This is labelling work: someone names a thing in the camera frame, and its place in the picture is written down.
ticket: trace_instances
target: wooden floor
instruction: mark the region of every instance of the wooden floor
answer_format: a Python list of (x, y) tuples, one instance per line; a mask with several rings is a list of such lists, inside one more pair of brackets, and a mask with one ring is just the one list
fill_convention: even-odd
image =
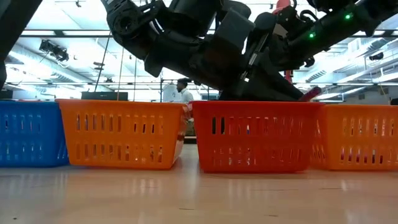
[(171, 171), (0, 169), (1, 224), (397, 220), (398, 173), (203, 174), (196, 146)]

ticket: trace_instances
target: person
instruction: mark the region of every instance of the person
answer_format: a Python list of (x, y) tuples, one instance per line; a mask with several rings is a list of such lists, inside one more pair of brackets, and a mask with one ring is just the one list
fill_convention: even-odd
[(181, 93), (181, 102), (189, 103), (193, 101), (192, 93), (190, 93), (187, 89), (188, 80), (186, 78), (181, 78), (177, 81), (177, 91)]

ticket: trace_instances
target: blue basket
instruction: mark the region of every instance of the blue basket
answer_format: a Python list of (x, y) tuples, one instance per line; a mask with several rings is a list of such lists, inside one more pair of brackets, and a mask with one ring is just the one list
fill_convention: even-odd
[(68, 163), (58, 103), (0, 101), (0, 167)]

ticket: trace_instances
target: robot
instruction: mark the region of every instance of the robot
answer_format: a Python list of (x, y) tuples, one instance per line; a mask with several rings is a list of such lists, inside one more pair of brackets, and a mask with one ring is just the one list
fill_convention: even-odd
[[(371, 37), (398, 13), (398, 0), (308, 0), (326, 13), (319, 19), (298, 13), (294, 0), (251, 22), (250, 8), (231, 0), (173, 0), (169, 7), (162, 0), (101, 2), (115, 41), (148, 73), (158, 77), (169, 68), (222, 91), (221, 100), (300, 101), (303, 93), (279, 72), (312, 66), (315, 54), (358, 31)], [(215, 33), (208, 34), (213, 21)]]

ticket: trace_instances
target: plastic basket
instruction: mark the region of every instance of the plastic basket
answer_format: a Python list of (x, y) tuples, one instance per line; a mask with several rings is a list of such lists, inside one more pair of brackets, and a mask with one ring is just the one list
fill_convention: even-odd
[(398, 106), (326, 105), (311, 165), (328, 170), (398, 169)]
[(169, 169), (181, 153), (187, 125), (183, 104), (58, 102), (73, 165)]
[(297, 172), (310, 163), (318, 103), (192, 103), (205, 172)]
[(68, 164), (57, 103), (0, 101), (0, 166)]

